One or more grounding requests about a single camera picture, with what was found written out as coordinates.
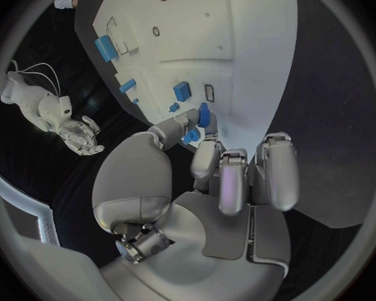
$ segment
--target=humanoid robot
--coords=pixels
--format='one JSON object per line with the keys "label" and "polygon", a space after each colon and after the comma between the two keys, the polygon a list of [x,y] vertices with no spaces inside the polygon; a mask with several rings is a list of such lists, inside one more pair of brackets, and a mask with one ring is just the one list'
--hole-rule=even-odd
{"label": "humanoid robot", "polygon": [[5,104],[18,105],[32,124],[44,132],[55,132],[79,155],[94,155],[104,150],[97,145],[100,129],[91,118],[83,116],[83,122],[71,118],[68,96],[58,97],[40,86],[30,86],[19,72],[8,72],[0,99]]}
{"label": "humanoid robot", "polygon": [[[191,164],[193,190],[172,202],[164,152],[198,122],[205,139]],[[225,150],[216,115],[196,109],[116,147],[92,196],[99,226],[121,235],[121,257],[102,269],[113,290],[126,300],[273,299],[290,261],[282,211],[299,198],[296,151],[287,134],[264,138],[256,170],[260,195],[249,195],[246,150]]]}

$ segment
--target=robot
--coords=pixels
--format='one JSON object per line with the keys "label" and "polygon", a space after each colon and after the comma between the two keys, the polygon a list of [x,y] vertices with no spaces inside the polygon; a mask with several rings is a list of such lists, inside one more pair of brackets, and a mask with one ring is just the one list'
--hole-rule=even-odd
{"label": "robot", "polygon": [[44,132],[55,132],[72,151],[79,155],[94,155],[104,150],[97,145],[99,126],[89,117],[83,122],[71,118],[69,96],[58,97],[40,86],[25,83],[19,72],[8,72],[0,99],[5,104],[16,104],[33,125]]}
{"label": "robot", "polygon": [[[165,151],[198,122],[205,126],[205,138],[191,163],[193,190],[171,201],[172,171]],[[216,115],[196,109],[116,147],[100,167],[92,206],[99,226],[120,235],[120,257],[101,269],[118,296],[272,300],[290,261],[282,212],[299,199],[291,138],[284,132],[268,134],[257,146],[252,195],[249,171],[246,150],[226,150]]]}

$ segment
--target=white cable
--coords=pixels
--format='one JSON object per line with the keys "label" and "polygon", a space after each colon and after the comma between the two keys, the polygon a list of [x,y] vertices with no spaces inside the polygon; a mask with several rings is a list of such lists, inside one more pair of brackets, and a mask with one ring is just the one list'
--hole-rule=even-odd
{"label": "white cable", "polygon": [[[26,69],[24,69],[24,70],[19,70],[19,69],[18,69],[18,63],[17,63],[15,60],[11,60],[11,62],[14,64],[14,66],[15,66],[15,70],[16,70],[17,72],[21,72],[21,73],[23,73],[23,74],[39,74],[39,75],[42,75],[43,77],[47,78],[47,79],[50,81],[50,83],[53,85],[54,90],[56,91],[57,97],[61,97],[61,87],[60,87],[60,82],[58,81],[58,77],[57,77],[56,71],[55,71],[55,70],[54,70],[49,64],[47,64],[47,63],[45,63],[45,62],[41,62],[41,63],[39,63],[39,64],[36,64],[36,65],[30,66],[30,67],[28,67],[28,68],[26,68]],[[46,75],[44,75],[44,74],[42,74],[42,73],[40,73],[40,72],[26,72],[27,70],[32,69],[32,68],[37,67],[37,66],[40,66],[40,65],[46,65],[47,67],[49,67],[49,68],[52,70],[54,76],[56,77],[58,90],[57,90],[57,88],[54,86],[53,82],[52,82],[52,81],[51,81]]]}
{"label": "white cable", "polygon": [[52,82],[52,80],[50,78],[48,78],[45,74],[43,74],[41,72],[22,72],[22,74],[36,74],[36,75],[43,76],[44,78],[46,78],[52,84],[54,90],[56,91],[57,97],[60,97],[60,95],[58,94],[56,86],[54,85],[54,83]]}

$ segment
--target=black floor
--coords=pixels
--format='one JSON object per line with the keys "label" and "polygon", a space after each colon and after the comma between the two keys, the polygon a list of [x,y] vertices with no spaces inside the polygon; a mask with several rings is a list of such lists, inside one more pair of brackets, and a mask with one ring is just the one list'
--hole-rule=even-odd
{"label": "black floor", "polygon": [[[118,105],[90,63],[73,27],[73,11],[49,8],[25,38],[15,59],[21,68],[38,62],[51,64],[60,77],[62,90],[72,100],[75,117],[86,114],[100,125],[98,139],[106,150],[93,157],[78,157],[56,135],[34,128],[16,106],[0,103],[0,173],[14,186],[49,203],[62,246],[88,255],[101,267],[118,252],[114,237],[102,231],[93,217],[94,178],[112,148],[147,126]],[[30,84],[50,88],[39,76],[27,79]],[[173,165],[174,195],[190,190],[192,154],[178,146],[167,154]],[[297,211],[286,213],[286,220],[292,263],[276,297],[278,301],[291,300],[320,278],[340,258],[358,230],[330,229]]]}

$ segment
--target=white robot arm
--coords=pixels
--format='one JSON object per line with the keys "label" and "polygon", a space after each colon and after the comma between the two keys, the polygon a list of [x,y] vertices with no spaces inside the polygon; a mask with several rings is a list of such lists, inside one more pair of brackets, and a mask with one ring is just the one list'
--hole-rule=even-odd
{"label": "white robot arm", "polygon": [[79,155],[94,155],[104,150],[97,145],[98,125],[89,117],[83,122],[71,118],[70,97],[57,97],[40,86],[25,83],[19,72],[8,72],[0,99],[5,104],[16,104],[32,124],[44,132],[55,132],[65,144]]}

